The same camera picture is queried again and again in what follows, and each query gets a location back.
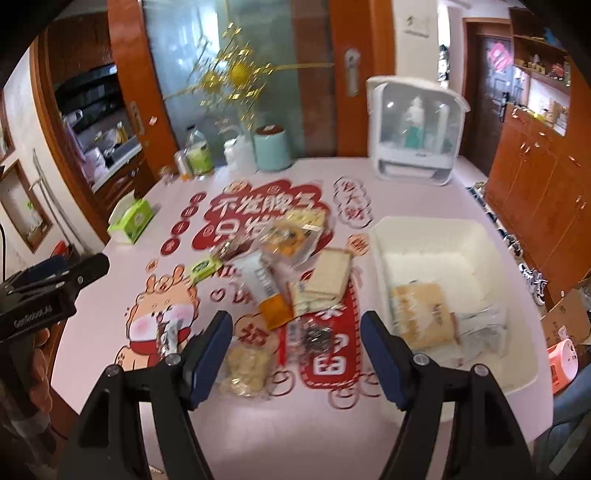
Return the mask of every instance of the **white storage box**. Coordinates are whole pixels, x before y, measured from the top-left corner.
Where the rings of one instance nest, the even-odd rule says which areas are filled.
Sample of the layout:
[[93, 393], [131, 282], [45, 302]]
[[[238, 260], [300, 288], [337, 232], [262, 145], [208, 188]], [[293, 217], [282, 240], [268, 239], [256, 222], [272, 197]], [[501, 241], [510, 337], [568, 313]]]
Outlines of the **white storage box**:
[[[500, 253], [484, 227], [470, 220], [386, 217], [369, 233], [382, 297], [379, 315], [396, 334], [390, 290], [413, 280], [439, 283], [451, 312], [478, 312], [495, 302], [507, 306], [508, 348], [504, 356], [484, 352], [462, 366], [485, 364], [505, 395], [532, 383], [537, 359], [517, 296], [507, 288]], [[451, 404], [442, 419], [452, 417]]]

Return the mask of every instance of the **brown lid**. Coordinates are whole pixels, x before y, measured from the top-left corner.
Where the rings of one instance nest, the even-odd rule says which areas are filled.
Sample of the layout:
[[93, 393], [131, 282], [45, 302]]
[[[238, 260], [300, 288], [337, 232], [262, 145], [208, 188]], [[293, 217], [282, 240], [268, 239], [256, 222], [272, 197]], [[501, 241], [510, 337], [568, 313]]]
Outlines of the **brown lid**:
[[257, 135], [275, 135], [280, 134], [281, 132], [283, 132], [283, 127], [281, 125], [265, 125], [264, 127], [256, 129]]

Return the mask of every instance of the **tissue box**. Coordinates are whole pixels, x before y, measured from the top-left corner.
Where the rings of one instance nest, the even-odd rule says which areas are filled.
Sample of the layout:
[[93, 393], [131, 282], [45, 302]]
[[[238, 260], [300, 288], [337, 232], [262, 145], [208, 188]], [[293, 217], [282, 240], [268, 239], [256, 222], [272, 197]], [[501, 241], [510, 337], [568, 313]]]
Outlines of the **tissue box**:
[[136, 200], [130, 192], [115, 206], [109, 218], [109, 236], [119, 244], [134, 244], [144, 231], [154, 211], [145, 199]]

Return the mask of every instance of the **clear plastic bag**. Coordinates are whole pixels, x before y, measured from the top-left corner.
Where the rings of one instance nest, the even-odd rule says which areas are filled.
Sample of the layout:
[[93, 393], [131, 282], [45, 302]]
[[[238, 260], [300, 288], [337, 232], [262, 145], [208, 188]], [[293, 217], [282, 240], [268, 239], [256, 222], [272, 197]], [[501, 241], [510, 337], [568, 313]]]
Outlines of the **clear plastic bag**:
[[236, 341], [226, 353], [220, 389], [239, 397], [260, 395], [267, 390], [274, 367], [274, 354]]
[[310, 258], [321, 235], [321, 229], [275, 220], [261, 231], [257, 244], [272, 259], [296, 267]]

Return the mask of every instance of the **door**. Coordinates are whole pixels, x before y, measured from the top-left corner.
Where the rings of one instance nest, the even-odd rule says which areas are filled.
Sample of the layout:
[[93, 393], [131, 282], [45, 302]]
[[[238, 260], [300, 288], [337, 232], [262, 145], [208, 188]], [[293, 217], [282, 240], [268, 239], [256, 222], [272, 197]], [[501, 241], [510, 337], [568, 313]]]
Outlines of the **door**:
[[499, 211], [505, 205], [525, 150], [526, 136], [515, 128], [505, 125], [496, 150], [495, 161], [486, 182], [486, 200]]
[[[119, 81], [154, 174], [192, 125], [216, 164], [228, 140], [220, 128], [238, 123], [280, 124], [294, 158], [366, 155], [365, 80], [394, 73], [389, 0], [109, 0], [108, 8]], [[239, 93], [232, 85], [204, 75], [229, 42], [234, 61], [249, 50], [243, 77], [232, 80], [232, 60], [218, 64], [231, 82], [254, 78], [251, 62], [276, 68], [254, 83], [262, 90], [248, 112], [248, 99], [227, 100]]]
[[567, 293], [581, 281], [591, 268], [591, 198], [587, 195], [578, 204], [577, 212], [566, 233], [540, 271], [549, 280], [548, 290], [554, 301], [561, 291]]
[[527, 139], [521, 156], [519, 171], [502, 213], [523, 238], [532, 215], [546, 191], [556, 158], [531, 137]]
[[536, 265], [546, 262], [583, 201], [586, 186], [581, 169], [567, 158], [558, 159], [548, 188], [523, 233]]
[[486, 36], [476, 38], [479, 42], [478, 91], [472, 116], [472, 139], [466, 157], [488, 176], [501, 138], [502, 105], [509, 100], [511, 92], [513, 57], [509, 40]]

